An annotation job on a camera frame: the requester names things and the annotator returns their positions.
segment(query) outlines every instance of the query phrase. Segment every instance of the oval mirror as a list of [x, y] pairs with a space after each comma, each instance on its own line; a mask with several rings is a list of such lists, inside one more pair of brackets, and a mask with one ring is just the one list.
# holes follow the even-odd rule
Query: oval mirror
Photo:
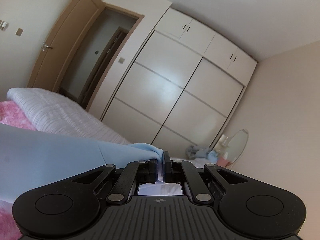
[[226, 152], [228, 152], [227, 159], [230, 161], [228, 166], [235, 163], [235, 161], [239, 159], [247, 144], [248, 138], [248, 131], [246, 129], [242, 129], [230, 139], [226, 149]]

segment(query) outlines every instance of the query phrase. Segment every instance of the wardrobe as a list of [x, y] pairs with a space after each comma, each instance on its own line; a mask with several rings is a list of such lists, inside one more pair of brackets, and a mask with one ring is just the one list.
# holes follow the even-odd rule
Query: wardrobe
[[184, 158], [209, 147], [241, 99], [257, 62], [172, 8], [137, 55], [102, 122], [133, 143]]

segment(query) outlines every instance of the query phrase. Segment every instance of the ribbed black surface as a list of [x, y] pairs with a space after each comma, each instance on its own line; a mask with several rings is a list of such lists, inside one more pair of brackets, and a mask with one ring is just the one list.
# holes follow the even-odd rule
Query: ribbed black surface
[[[24, 236], [21, 240], [33, 238]], [[226, 228], [214, 211], [187, 196], [133, 196], [109, 207], [100, 221], [69, 240], [246, 240]], [[288, 240], [298, 240], [291, 236]]]

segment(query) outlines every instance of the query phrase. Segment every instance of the pink fluffy blanket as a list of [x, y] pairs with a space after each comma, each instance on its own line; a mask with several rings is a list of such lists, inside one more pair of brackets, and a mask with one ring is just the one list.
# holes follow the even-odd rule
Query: pink fluffy blanket
[[[23, 111], [13, 101], [0, 102], [0, 123], [36, 130]], [[11, 214], [12, 204], [0, 200], [0, 239], [18, 240], [21, 233]]]
[[28, 130], [36, 130], [24, 112], [13, 101], [0, 102], [0, 123]]

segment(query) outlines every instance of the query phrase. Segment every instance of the white ceiling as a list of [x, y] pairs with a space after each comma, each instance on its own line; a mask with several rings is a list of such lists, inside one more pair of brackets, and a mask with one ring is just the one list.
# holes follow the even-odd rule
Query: white ceiling
[[169, 0], [255, 59], [320, 40], [320, 0]]

